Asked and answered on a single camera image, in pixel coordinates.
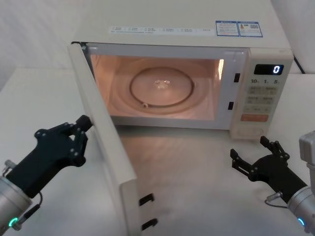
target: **white wall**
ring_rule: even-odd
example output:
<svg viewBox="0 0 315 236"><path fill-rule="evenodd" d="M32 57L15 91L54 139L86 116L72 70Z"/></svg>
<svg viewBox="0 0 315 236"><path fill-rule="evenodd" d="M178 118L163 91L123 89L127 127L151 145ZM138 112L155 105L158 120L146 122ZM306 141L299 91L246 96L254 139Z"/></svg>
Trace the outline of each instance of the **white wall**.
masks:
<svg viewBox="0 0 315 236"><path fill-rule="evenodd" d="M0 0L0 89L15 67L71 68L71 42L91 0ZM295 55L315 73L315 0L273 0Z"/></svg>
<svg viewBox="0 0 315 236"><path fill-rule="evenodd" d="M0 89L16 67L71 68L71 42L91 0L0 0Z"/></svg>
<svg viewBox="0 0 315 236"><path fill-rule="evenodd" d="M272 0L286 36L306 73L315 74L315 0Z"/></svg>

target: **microwave door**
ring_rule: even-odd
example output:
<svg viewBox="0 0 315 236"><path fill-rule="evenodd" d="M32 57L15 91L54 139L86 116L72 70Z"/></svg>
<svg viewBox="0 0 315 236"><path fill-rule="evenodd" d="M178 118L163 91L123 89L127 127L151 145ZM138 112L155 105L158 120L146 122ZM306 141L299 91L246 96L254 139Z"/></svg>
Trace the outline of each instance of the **microwave door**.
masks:
<svg viewBox="0 0 315 236"><path fill-rule="evenodd" d="M94 125L94 132L102 151L107 170L105 173L109 173L106 176L107 180L104 181L109 185L122 224L122 231L117 235L141 235L136 174L98 91L80 44L74 43L68 49L81 100L86 114Z"/></svg>

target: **blue label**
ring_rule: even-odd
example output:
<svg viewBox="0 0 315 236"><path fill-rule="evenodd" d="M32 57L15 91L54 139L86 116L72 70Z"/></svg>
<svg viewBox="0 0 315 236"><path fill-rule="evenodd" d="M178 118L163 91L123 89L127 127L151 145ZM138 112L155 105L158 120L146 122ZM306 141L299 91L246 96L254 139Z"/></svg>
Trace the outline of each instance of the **blue label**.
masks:
<svg viewBox="0 0 315 236"><path fill-rule="evenodd" d="M239 37L236 21L216 21L217 36Z"/></svg>

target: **power cord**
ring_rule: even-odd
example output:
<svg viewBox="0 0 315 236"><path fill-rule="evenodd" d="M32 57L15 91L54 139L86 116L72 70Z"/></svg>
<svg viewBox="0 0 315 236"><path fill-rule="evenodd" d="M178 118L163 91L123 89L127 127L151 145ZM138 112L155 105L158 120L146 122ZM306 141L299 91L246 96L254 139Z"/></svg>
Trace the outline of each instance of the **power cord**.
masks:
<svg viewBox="0 0 315 236"><path fill-rule="evenodd" d="M287 208L287 206L279 206L279 205L270 204L270 203L268 203L267 199L264 202L265 202L265 204L267 204L268 206L271 206L271 207Z"/></svg>
<svg viewBox="0 0 315 236"><path fill-rule="evenodd" d="M295 61L296 65L297 65L298 68L300 69L301 73L302 73L302 74L305 74L305 71L303 70L301 64L299 63L299 61L297 60L297 58L295 57L295 55L293 55L293 57L294 57L294 61Z"/></svg>

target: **green led light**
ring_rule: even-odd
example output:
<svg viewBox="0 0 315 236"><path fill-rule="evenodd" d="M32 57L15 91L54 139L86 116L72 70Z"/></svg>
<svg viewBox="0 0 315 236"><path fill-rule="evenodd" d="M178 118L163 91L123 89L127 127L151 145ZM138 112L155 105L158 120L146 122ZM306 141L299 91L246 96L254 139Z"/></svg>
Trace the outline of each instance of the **green led light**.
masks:
<svg viewBox="0 0 315 236"><path fill-rule="evenodd" d="M9 227L12 227L12 225L14 225L17 221L18 221L18 218L14 217L12 220L10 220Z"/></svg>

